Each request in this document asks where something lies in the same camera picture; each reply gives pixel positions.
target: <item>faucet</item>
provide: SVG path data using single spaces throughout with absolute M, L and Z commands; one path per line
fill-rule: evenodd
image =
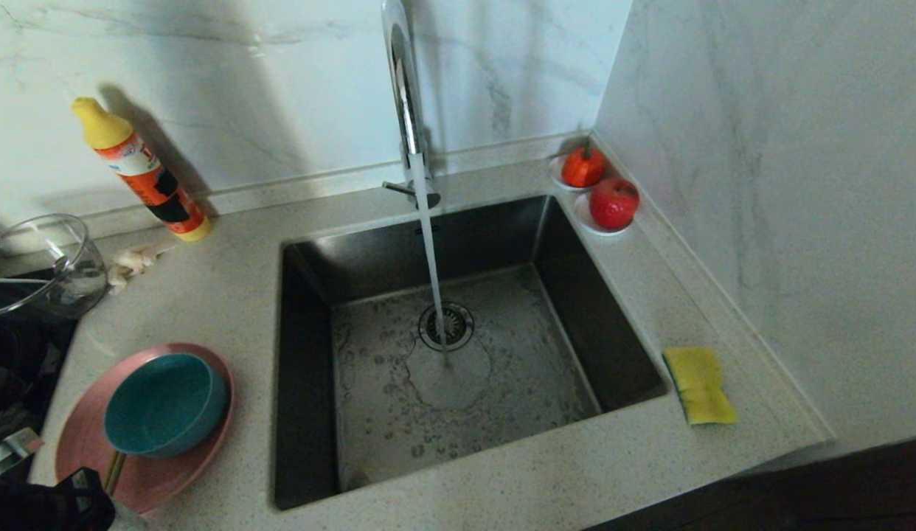
M 389 60 L 389 75 L 393 83 L 393 98 L 396 100 L 396 114 L 400 123 L 402 142 L 400 155 L 404 184 L 383 182 L 383 188 L 410 196 L 415 200 L 414 182 L 410 178 L 409 155 L 425 158 L 425 130 L 422 125 L 422 111 L 418 101 L 418 77 L 415 74 L 415 60 L 412 53 L 412 37 L 409 32 L 409 18 L 402 6 L 402 0 L 384 0 L 383 37 L 386 41 L 386 57 Z M 425 189 L 428 191 L 428 207 L 441 201 L 441 195 L 432 187 L 431 174 L 425 172 Z

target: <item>pink plate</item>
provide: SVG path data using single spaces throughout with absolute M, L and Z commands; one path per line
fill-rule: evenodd
M 228 413 L 205 440 L 185 454 L 162 459 L 127 456 L 117 490 L 114 491 L 114 498 L 136 513 L 143 514 L 166 503 L 202 473 L 203 468 L 218 451 L 226 430 L 229 429 L 229 423 L 232 422 L 232 411 L 235 410 L 235 380 L 225 360 L 206 347 L 191 343 L 164 343 L 133 354 L 111 367 L 85 391 L 64 423 L 64 430 L 61 430 L 58 454 L 55 458 L 55 475 L 59 481 L 80 467 L 98 471 L 101 474 L 101 482 L 106 479 L 104 474 L 107 473 L 108 463 L 114 454 L 114 448 L 104 435 L 104 411 L 107 409 L 107 402 L 114 390 L 117 390 L 120 383 L 137 370 L 137 367 L 168 353 L 195 354 L 218 372 L 229 385 Z

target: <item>sponge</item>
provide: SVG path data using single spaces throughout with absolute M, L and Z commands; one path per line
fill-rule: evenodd
M 665 349 L 665 362 L 681 397 L 688 424 L 737 422 L 737 411 L 721 390 L 724 377 L 713 349 L 671 347 Z

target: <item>white saucer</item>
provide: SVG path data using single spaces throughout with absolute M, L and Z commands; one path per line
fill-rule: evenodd
M 600 236 L 614 236 L 621 235 L 621 233 L 628 231 L 629 226 L 632 226 L 629 223 L 627 226 L 623 226 L 621 229 L 607 229 L 604 226 L 597 224 L 592 219 L 592 215 L 589 214 L 589 194 L 582 194 L 579 198 L 576 198 L 576 202 L 573 203 L 573 212 L 576 214 L 576 218 L 579 219 L 580 225 L 586 229 L 586 231 L 592 232 L 593 235 Z
M 553 181 L 553 184 L 556 184 L 563 190 L 567 192 L 585 192 L 587 190 L 592 190 L 592 186 L 569 186 L 566 182 L 563 182 L 563 164 L 566 163 L 566 155 L 561 155 L 555 159 L 550 159 L 549 161 L 549 179 Z

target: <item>drain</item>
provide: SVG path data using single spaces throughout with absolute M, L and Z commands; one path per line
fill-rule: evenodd
M 442 319 L 445 320 L 445 345 L 448 345 L 448 350 L 464 347 L 474 333 L 471 312 L 464 306 L 455 305 L 454 302 L 442 302 Z M 425 309 L 418 319 L 418 333 L 422 336 L 422 341 L 432 349 L 444 350 L 435 320 L 435 306 L 432 305 Z

